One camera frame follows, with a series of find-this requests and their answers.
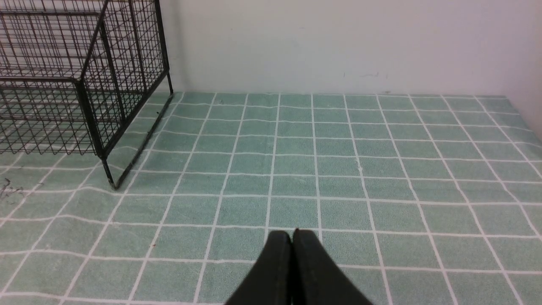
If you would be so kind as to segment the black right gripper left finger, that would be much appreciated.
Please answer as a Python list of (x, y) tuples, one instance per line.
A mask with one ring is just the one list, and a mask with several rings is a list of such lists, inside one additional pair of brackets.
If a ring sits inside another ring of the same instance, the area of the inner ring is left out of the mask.
[(263, 250), (227, 305), (289, 305), (292, 242), (282, 230), (269, 232)]

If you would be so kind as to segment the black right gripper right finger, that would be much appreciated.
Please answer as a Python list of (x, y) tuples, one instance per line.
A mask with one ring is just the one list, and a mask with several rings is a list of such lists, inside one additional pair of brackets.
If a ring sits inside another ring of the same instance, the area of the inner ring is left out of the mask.
[(312, 230), (293, 233), (293, 305), (371, 305), (335, 264)]

